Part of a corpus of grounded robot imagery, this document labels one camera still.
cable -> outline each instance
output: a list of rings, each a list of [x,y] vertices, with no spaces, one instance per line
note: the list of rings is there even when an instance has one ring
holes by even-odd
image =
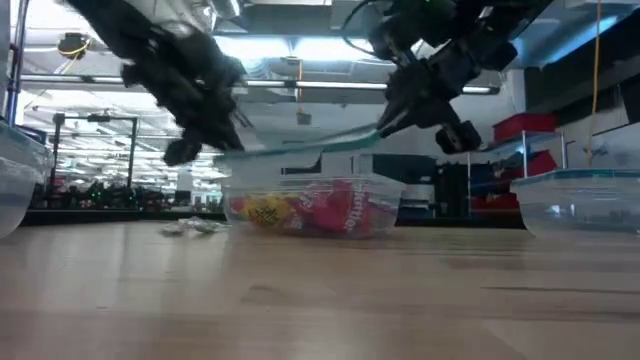
[[[298,81],[302,81],[302,59],[298,62]],[[298,112],[302,112],[302,89],[298,89]]]
[[[593,133],[596,126],[598,108],[598,68],[600,63],[600,19],[602,18],[602,0],[598,0],[596,12],[596,43],[593,64],[593,103],[591,104],[591,119],[589,121],[589,138],[587,140],[587,167],[591,168],[593,153],[591,151]]]
[[[76,50],[72,50],[72,51],[61,51],[58,50],[58,53],[60,55],[77,55],[80,54],[81,52],[87,50],[87,48],[89,47],[89,44],[91,44],[91,39],[88,39],[87,42],[81,46],[80,48],[76,49]]]
[[[362,10],[362,8],[364,8],[365,6],[378,2],[378,1],[384,1],[384,0],[363,0],[362,2],[360,2],[358,5],[356,5],[356,7],[353,8],[353,10],[351,10],[351,13],[349,13],[349,15],[347,15],[347,17],[344,20],[344,23],[342,24],[342,28],[340,28],[340,32],[342,33],[342,40],[344,40],[345,43],[347,43],[347,45],[351,46],[352,48],[362,51],[363,53],[367,54],[367,55],[371,55],[373,57],[377,57],[376,54],[372,51],[363,49],[359,46],[357,46],[356,44],[354,44],[353,42],[351,42],[351,40],[349,40],[349,38],[347,37],[347,35],[345,34],[347,26],[349,25],[349,23],[351,22],[351,19],[353,18],[353,16],[355,14],[357,14],[360,10]]]

metal frame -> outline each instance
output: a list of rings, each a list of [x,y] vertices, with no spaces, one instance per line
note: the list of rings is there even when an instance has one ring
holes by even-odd
[[[89,120],[87,116],[66,116],[64,113],[57,113],[53,116],[53,122],[55,124],[55,133],[53,137],[53,167],[51,168],[51,176],[49,178],[49,186],[53,187],[56,170],[58,167],[58,147],[60,145],[60,129],[64,124],[65,120]],[[132,129],[131,129],[131,145],[129,147],[129,167],[127,170],[127,188],[131,189],[131,184],[133,181],[133,161],[135,156],[135,149],[138,141],[138,118],[133,116],[109,116],[109,121],[111,120],[125,120],[131,121]]]
[[[567,144],[565,142],[564,132],[551,133],[560,137],[560,146],[561,146],[561,157],[562,157],[562,169],[567,169],[569,167],[569,161],[567,159]],[[520,143],[522,144],[522,165],[524,166],[524,178],[529,177],[529,159],[527,158],[527,146],[529,143],[535,143],[535,141],[530,141],[527,139],[527,131],[523,130],[520,134]],[[468,212],[469,216],[472,214],[471,209],[471,152],[467,153],[467,204],[468,204]]]
[[[119,76],[104,75],[57,75],[57,74],[25,74],[22,81],[32,85],[43,87],[52,84],[65,85],[91,85],[123,86],[124,82]],[[339,81],[306,81],[306,80],[245,80],[234,85],[237,88],[268,88],[268,89],[342,89],[342,90],[370,90],[384,91],[385,83],[367,82],[339,82]],[[499,86],[474,86],[464,87],[465,95],[496,95],[500,92]]]
[[[7,89],[7,109],[5,117],[9,121],[9,126],[15,126],[18,114],[18,95],[22,88],[22,64],[24,63],[24,39],[27,25],[27,9],[29,0],[20,0],[18,8],[18,21],[13,37],[13,64],[11,65],[11,75],[9,77],[9,88]]]

red storage box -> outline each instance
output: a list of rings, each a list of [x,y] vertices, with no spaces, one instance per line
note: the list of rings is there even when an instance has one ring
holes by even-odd
[[[538,114],[518,114],[493,126],[493,140],[502,142],[513,138],[522,131],[553,132],[556,130],[556,117]]]

colorful snack package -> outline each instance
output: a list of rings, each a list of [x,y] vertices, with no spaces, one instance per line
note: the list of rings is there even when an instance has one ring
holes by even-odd
[[[332,188],[326,184],[309,186],[298,196],[294,207],[305,224],[334,234],[367,231],[369,226],[369,194],[362,185],[334,180]]]
[[[264,195],[247,198],[240,214],[257,226],[273,228],[289,218],[294,211],[284,197]]]

black robotic arm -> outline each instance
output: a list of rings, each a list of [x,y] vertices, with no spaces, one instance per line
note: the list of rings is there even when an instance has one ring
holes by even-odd
[[[398,65],[378,121],[381,135],[440,124],[436,141],[445,153],[477,148],[481,140],[473,125],[461,123],[449,101],[482,69],[508,65],[517,55],[509,40],[552,0],[365,0],[362,5],[377,1],[391,6],[369,34],[373,54]],[[236,108],[231,88],[244,70],[211,36],[187,23],[156,24],[125,0],[67,2],[115,55],[130,62],[122,69],[125,85],[144,86],[184,129],[182,139],[166,150],[168,165],[194,160],[202,144],[243,150],[231,121]],[[410,48],[420,39],[445,45],[428,59],[416,59]]]

